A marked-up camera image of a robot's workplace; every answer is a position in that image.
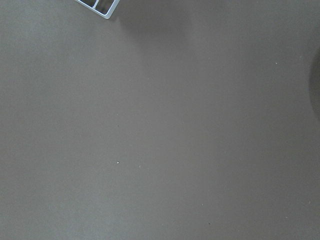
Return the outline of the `white cup rack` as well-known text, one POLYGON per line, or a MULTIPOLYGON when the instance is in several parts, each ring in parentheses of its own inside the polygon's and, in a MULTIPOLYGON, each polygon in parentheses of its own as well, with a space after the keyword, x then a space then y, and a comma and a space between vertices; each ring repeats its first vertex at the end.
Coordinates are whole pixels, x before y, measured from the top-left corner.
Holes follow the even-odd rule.
POLYGON ((120 0, 75 0, 104 19, 110 19, 120 0))

